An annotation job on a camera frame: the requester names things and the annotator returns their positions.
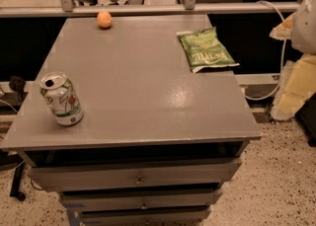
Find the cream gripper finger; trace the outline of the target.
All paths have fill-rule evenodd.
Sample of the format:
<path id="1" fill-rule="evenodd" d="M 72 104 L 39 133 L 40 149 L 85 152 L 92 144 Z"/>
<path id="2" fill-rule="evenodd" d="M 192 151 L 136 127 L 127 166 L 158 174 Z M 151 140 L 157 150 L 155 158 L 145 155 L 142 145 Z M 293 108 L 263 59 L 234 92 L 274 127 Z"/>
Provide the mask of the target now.
<path id="1" fill-rule="evenodd" d="M 316 56 L 303 54 L 296 61 L 287 61 L 280 75 L 271 117 L 289 120 L 316 93 Z"/>
<path id="2" fill-rule="evenodd" d="M 294 14 L 289 15 L 270 32 L 270 37 L 278 40 L 291 39 L 291 30 Z"/>

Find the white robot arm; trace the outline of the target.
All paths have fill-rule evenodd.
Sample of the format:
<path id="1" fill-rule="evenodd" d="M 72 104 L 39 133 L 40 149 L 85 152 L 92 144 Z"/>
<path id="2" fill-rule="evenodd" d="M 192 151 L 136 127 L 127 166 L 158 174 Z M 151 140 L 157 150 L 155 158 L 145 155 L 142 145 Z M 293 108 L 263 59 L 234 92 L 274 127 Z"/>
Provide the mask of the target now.
<path id="1" fill-rule="evenodd" d="M 316 0 L 303 0 L 295 13 L 272 29 L 270 37 L 290 39 L 291 46 L 302 52 L 298 61 L 287 61 L 280 73 L 271 109 L 273 119 L 288 120 L 316 93 Z"/>

